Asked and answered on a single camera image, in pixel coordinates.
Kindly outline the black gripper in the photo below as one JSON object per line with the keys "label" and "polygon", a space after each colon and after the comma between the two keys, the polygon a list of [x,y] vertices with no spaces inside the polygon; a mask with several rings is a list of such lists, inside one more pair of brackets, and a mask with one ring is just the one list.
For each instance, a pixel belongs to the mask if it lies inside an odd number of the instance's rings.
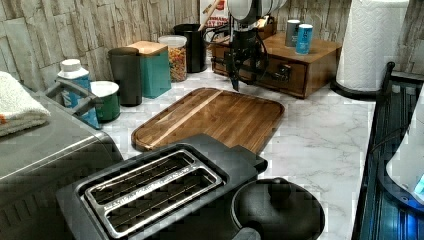
{"label": "black gripper", "polygon": [[224,59],[230,58],[236,64],[250,64],[251,74],[241,71],[243,81],[239,81],[238,69],[233,62],[228,64],[228,74],[235,91],[239,83],[254,84],[263,78],[263,64],[269,62],[265,44],[259,36],[258,29],[240,28],[235,21],[229,24],[229,50]]}

